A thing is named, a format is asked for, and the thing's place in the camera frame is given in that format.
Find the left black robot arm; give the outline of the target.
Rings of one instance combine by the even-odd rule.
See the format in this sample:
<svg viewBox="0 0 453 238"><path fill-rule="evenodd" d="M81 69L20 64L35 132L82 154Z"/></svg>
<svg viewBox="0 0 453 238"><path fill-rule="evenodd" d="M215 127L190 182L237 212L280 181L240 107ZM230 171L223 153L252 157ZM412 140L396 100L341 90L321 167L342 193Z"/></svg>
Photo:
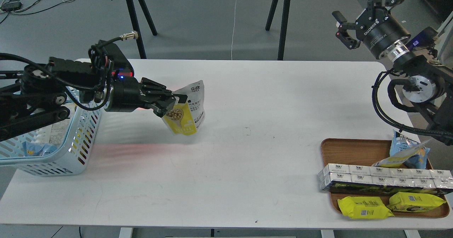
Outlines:
<svg viewBox="0 0 453 238"><path fill-rule="evenodd" d="M1 88L1 140L5 141L67 119L68 99L81 109L133 112L152 109L167 115L175 104L186 103L185 94L145 77L138 81L134 69L115 42L137 40L137 31L110 40L100 40L88 50L89 62L50 57L36 63L24 57L1 53L1 60L25 63L22 71L2 71L2 80L15 79Z"/></svg>

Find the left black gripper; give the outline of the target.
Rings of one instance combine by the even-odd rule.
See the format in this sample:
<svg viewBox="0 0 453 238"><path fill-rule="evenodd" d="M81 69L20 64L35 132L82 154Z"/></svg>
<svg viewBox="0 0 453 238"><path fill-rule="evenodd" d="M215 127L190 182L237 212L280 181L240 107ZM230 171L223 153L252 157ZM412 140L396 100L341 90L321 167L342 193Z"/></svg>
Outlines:
<svg viewBox="0 0 453 238"><path fill-rule="evenodd" d="M140 82L135 77L120 77L113 82L105 111L133 112L136 109L152 109L156 116L163 117L173 109L176 102L184 104L187 99L188 95L177 94L165 85L145 77Z"/></svg>

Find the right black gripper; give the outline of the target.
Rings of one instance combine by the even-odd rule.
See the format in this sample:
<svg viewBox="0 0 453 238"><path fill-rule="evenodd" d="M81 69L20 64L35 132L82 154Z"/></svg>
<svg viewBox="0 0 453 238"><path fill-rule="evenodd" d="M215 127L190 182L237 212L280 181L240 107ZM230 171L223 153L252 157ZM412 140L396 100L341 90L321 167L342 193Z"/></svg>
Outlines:
<svg viewBox="0 0 453 238"><path fill-rule="evenodd" d="M405 0L367 0L367 8L358 16L356 24L349 23L340 11L333 11L337 21L336 37L349 50L359 48L361 42L376 59L381 59L384 51L398 40L407 43L411 34L390 14L395 6ZM354 39L348 30L356 30Z"/></svg>

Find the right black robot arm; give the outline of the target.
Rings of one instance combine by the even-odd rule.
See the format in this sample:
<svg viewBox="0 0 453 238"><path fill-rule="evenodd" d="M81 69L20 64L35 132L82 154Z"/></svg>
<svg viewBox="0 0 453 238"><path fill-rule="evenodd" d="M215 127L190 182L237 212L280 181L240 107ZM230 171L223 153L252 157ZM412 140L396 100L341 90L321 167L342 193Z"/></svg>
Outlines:
<svg viewBox="0 0 453 238"><path fill-rule="evenodd" d="M411 37L392 16L391 9L401 3L403 0L367 0L367 6L354 22L348 22L340 11L334 11L336 37L350 50L364 43L376 59L387 57L392 62L392 69L381 72L372 86L372 104L380 119L400 131L452 145L452 69L435 60L437 31L427 27ZM434 59L415 54L423 49ZM426 129L401 124L383 111L378 90L387 75L395 76L387 86L392 105L407 113L421 114L428 123Z"/></svg>

